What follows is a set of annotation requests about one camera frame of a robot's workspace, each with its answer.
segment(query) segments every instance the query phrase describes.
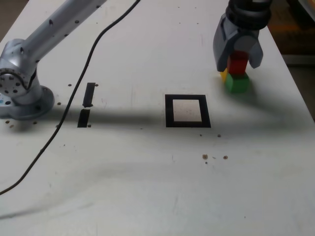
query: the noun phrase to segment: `black tape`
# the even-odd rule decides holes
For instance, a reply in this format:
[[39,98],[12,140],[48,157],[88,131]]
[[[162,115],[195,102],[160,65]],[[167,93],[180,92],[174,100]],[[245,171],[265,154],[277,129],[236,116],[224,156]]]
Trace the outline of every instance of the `black tape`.
[[95,83],[88,83],[87,89],[85,90],[85,95],[83,99],[83,106],[86,107],[92,107],[92,100],[93,100],[93,94],[95,89]]
[[78,121],[78,128],[88,127],[89,116],[90,116],[90,110],[88,109],[81,110],[79,121]]

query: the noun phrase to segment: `toy block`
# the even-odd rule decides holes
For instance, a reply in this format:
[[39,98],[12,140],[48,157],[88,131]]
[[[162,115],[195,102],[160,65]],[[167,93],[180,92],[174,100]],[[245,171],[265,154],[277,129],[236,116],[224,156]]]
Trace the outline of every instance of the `toy block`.
[[226,76],[225,86],[230,93],[244,93],[247,91],[250,84],[250,79],[245,73],[244,75]]
[[231,75],[244,75],[248,59],[248,54],[245,52],[233,52],[227,61],[227,72]]
[[227,76],[227,69],[225,69],[225,71],[223,71],[223,72],[220,72],[220,74],[221,74],[221,77],[222,77],[223,83],[225,83],[226,76]]

